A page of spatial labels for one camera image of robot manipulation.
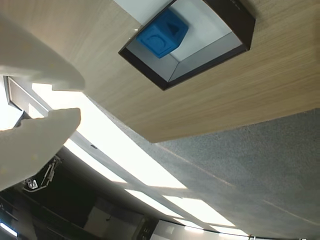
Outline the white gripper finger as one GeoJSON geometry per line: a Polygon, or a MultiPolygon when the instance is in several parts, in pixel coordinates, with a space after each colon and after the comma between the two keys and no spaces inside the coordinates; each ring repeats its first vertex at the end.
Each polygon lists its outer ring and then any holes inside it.
{"type": "Polygon", "coordinates": [[[0,74],[50,84],[54,91],[83,91],[85,79],[57,52],[6,16],[0,16],[0,74]]]}
{"type": "Polygon", "coordinates": [[[57,109],[24,119],[0,132],[0,190],[36,175],[63,147],[81,122],[79,108],[57,109]]]}

